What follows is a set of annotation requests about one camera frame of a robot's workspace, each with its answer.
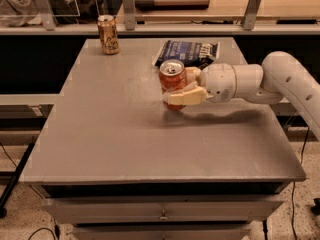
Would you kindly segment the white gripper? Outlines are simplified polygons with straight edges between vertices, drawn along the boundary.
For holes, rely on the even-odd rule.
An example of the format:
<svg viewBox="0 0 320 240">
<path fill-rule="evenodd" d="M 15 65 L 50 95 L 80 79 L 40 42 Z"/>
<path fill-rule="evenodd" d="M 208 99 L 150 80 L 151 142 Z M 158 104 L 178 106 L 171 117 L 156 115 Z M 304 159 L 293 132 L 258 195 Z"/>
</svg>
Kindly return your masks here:
<svg viewBox="0 0 320 240">
<path fill-rule="evenodd" d="M 206 99 L 213 103 L 227 102 L 236 92 L 235 71 L 229 64 L 211 64 L 201 70 L 186 67 L 187 83 L 201 82 L 201 86 L 192 90 L 178 90 L 163 94 L 163 100 L 169 105 L 197 105 Z"/>
</svg>

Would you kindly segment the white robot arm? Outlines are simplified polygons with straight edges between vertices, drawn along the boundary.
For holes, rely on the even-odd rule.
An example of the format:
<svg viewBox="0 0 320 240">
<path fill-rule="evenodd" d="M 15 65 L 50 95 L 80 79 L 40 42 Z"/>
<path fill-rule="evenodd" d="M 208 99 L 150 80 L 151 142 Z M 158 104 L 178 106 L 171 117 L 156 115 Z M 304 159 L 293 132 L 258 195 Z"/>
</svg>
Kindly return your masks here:
<svg viewBox="0 0 320 240">
<path fill-rule="evenodd" d="M 272 52 L 260 65 L 190 67 L 187 85 L 163 94 L 170 105 L 197 105 L 206 100 L 219 103 L 233 98 L 255 104 L 277 104 L 287 99 L 320 140 L 320 84 L 286 52 Z"/>
</svg>

